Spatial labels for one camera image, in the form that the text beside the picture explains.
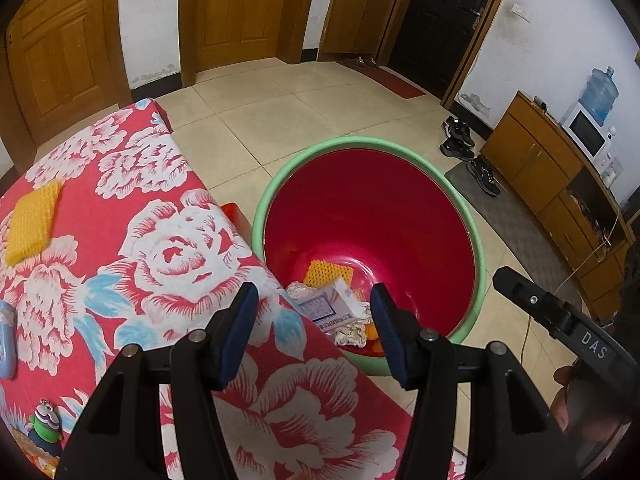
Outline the person's right hand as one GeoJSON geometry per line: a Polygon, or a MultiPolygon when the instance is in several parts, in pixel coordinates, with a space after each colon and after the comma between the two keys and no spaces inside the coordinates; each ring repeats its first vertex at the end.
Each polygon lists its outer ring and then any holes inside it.
{"type": "Polygon", "coordinates": [[[560,386],[560,390],[555,393],[553,401],[550,405],[550,413],[555,418],[558,423],[560,429],[565,432],[570,426],[570,415],[568,414],[567,408],[567,391],[568,385],[570,381],[573,379],[574,375],[574,366],[573,365],[565,365],[559,367],[553,373],[553,380],[560,386]]]}

